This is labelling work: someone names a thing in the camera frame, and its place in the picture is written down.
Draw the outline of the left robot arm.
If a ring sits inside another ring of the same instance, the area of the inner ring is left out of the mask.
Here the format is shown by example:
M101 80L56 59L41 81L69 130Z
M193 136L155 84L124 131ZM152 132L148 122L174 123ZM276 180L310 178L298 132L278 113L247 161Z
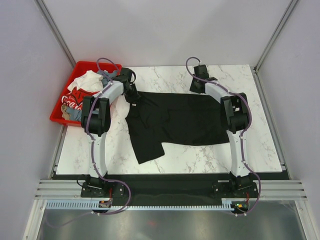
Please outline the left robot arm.
M119 75L93 96L83 99L81 127L87 134L89 142L88 174L94 178L105 177L108 173L106 164L106 136L111 127L110 105L119 96L124 96L130 104L140 99L136 85L136 73L129 68L122 68Z

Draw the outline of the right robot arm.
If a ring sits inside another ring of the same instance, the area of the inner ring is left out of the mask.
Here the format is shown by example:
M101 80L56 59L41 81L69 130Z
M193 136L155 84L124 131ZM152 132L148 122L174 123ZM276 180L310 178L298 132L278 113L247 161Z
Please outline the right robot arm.
M204 93L220 103L220 121L226 130L231 151L231 173L236 177L245 177L250 171L247 163L246 132L251 126L251 111L248 109L244 93L234 93L222 86L214 77L209 77L206 65L195 66L192 73L190 91Z

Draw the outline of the black t-shirt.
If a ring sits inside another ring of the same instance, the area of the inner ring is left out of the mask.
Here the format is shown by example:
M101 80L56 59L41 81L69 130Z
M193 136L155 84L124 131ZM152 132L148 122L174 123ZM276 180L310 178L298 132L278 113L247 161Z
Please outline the black t-shirt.
M139 92L125 118L139 164L165 155L163 143L186 146L226 144L220 103L209 95Z

